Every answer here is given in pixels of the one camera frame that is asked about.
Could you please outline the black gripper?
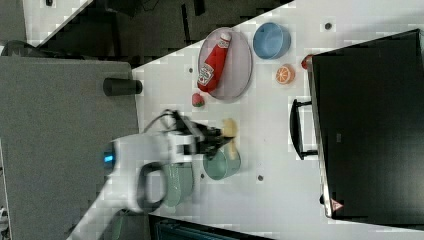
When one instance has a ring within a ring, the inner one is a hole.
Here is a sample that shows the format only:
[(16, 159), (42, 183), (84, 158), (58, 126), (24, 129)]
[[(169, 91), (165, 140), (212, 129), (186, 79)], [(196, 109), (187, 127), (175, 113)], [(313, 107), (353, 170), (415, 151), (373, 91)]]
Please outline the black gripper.
[(175, 132), (183, 138), (182, 143), (177, 144), (177, 152), (183, 155), (214, 156), (220, 148), (232, 141), (232, 138), (222, 138), (208, 143), (207, 137), (222, 137), (222, 130), (193, 122), (179, 111), (173, 112), (173, 119)]

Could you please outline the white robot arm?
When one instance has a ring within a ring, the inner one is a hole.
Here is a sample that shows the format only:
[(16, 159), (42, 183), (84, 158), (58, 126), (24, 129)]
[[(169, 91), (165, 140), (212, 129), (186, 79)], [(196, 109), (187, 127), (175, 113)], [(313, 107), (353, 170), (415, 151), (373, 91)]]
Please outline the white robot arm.
[(110, 142), (104, 162), (111, 167), (94, 210), (152, 212), (162, 205), (150, 200), (147, 178), (152, 173), (164, 173), (171, 164), (190, 163), (194, 156), (213, 157), (230, 143), (238, 132), (232, 119), (225, 119), (220, 128), (194, 122), (177, 110), (165, 110), (156, 119), (169, 117), (173, 123), (153, 132), (150, 126), (133, 135)]

